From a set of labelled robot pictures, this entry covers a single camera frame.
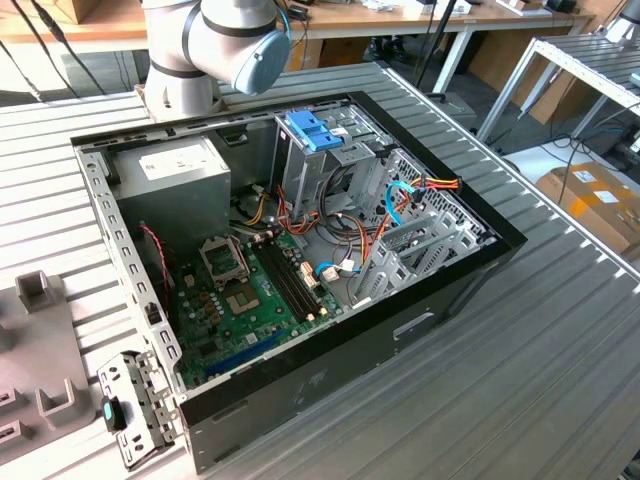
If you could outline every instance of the side panel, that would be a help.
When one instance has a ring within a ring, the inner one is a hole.
[[[480,288],[516,251],[512,250],[488,267],[469,273],[432,295],[425,296],[350,341],[189,426],[187,433],[197,471],[210,468],[396,355],[436,325],[446,322],[451,318],[450,312],[456,308],[456,304],[466,303],[464,299]],[[375,308],[367,310],[366,314],[375,322]]]

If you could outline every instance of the chip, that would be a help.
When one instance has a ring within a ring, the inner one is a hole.
[[[258,292],[249,283],[234,284],[223,292],[234,315],[248,312],[260,306]]]

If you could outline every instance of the red cable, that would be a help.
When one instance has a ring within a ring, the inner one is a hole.
[[[153,239],[156,244],[156,248],[158,249],[158,253],[160,254],[160,262],[162,263],[162,276],[164,278],[164,294],[165,294],[165,304],[167,305],[167,310],[169,310],[169,270],[167,270],[167,263],[164,257],[164,250],[162,249],[162,243],[158,239],[155,233],[151,231],[149,227],[146,225],[140,225],[140,228],[147,232],[149,236]]]

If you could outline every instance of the open computer tower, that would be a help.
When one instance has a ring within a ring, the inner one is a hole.
[[[73,140],[146,341],[99,371],[134,469],[202,472],[445,322],[526,241],[361,92]]]

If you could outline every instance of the label sticker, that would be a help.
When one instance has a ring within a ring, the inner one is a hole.
[[[591,172],[587,170],[578,170],[577,172],[573,172],[573,174],[578,177],[582,183],[591,183],[596,182],[598,179],[591,175]]]
[[[347,132],[347,129],[344,127],[338,127],[338,128],[332,128],[331,129],[331,135],[335,135],[336,137],[339,137],[341,135],[348,135],[349,132]]]
[[[202,145],[189,145],[140,158],[140,166],[149,180],[198,170],[208,163],[209,158]]]
[[[616,196],[608,190],[601,190],[599,192],[593,192],[596,196],[602,200],[604,203],[618,203],[620,200],[616,198]]]

